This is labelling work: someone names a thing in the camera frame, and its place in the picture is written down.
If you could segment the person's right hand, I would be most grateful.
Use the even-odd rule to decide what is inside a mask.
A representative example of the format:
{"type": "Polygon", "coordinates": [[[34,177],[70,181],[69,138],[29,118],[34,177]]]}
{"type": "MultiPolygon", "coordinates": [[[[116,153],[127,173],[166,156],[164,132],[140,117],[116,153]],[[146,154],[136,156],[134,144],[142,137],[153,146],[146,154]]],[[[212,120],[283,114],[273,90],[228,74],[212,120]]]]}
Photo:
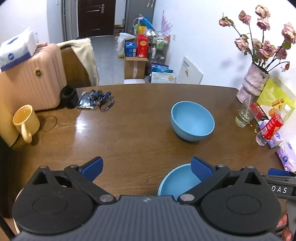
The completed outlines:
{"type": "Polygon", "coordinates": [[[292,232],[288,229],[287,224],[288,224],[288,216],[287,216],[286,214],[284,214],[284,215],[280,218],[280,220],[279,220],[277,226],[284,226],[284,228],[283,228],[283,230],[282,230],[282,233],[281,233],[281,237],[282,237],[282,239],[285,240],[285,241],[290,241],[291,238],[292,238],[292,236],[293,236],[293,234],[292,234],[292,232]]]}

